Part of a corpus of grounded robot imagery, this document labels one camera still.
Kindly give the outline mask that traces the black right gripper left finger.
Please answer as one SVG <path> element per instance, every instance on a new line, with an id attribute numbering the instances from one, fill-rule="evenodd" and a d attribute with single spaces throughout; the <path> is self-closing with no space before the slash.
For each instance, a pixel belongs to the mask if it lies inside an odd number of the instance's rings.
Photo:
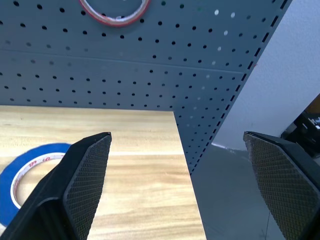
<path id="1" fill-rule="evenodd" d="M 45 175 L 0 240 L 87 240 L 102 195 L 112 135 L 72 144 Z"/>

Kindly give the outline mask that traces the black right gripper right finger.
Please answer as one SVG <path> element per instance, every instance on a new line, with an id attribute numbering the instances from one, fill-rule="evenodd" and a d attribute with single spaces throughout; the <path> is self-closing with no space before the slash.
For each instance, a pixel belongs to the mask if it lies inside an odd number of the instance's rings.
<path id="1" fill-rule="evenodd" d="M 286 240 L 320 240 L 320 165 L 299 145 L 246 131 L 243 141 L 264 202 Z"/>

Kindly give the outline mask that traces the grey pegboard panel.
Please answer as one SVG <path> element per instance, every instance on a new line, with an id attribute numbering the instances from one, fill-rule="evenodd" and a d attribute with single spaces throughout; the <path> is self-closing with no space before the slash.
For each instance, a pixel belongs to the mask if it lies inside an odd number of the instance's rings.
<path id="1" fill-rule="evenodd" d="M 150 0 L 123 27 L 79 0 L 0 0 L 0 105 L 172 111 L 200 165 L 292 0 Z"/>

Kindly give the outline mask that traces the black equipment case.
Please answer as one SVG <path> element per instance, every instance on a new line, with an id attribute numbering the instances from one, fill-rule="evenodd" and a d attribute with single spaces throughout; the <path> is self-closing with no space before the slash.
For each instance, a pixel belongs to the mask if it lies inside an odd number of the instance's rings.
<path id="1" fill-rule="evenodd" d="M 320 93 L 287 127 L 281 138 L 300 145 L 313 159 L 320 158 Z"/>

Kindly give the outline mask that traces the blue tape roll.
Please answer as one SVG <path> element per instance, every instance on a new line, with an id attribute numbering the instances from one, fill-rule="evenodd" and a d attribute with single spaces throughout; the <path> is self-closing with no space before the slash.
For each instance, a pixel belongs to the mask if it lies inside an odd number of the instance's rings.
<path id="1" fill-rule="evenodd" d="M 0 173 L 0 224 L 7 227 L 21 208 L 17 200 L 18 185 L 23 176 L 35 166 L 63 158 L 68 143 L 50 143 L 30 149 L 17 156 Z"/>

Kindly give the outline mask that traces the red tape roll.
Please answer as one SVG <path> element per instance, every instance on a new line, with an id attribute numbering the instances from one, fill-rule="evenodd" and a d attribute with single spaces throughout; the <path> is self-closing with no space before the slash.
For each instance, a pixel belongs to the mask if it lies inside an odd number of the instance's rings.
<path id="1" fill-rule="evenodd" d="M 148 9 L 151 0 L 141 0 L 140 6 L 132 14 L 125 16 L 124 18 L 121 18 L 121 16 L 118 16 L 116 18 L 104 16 L 101 13 L 97 12 L 93 7 L 91 7 L 87 0 L 79 0 L 79 2 L 85 12 L 88 13 L 94 20 L 110 27 L 121 28 L 127 25 L 131 25 L 132 23 L 139 20 L 139 18 L 143 16 L 143 14 Z"/>

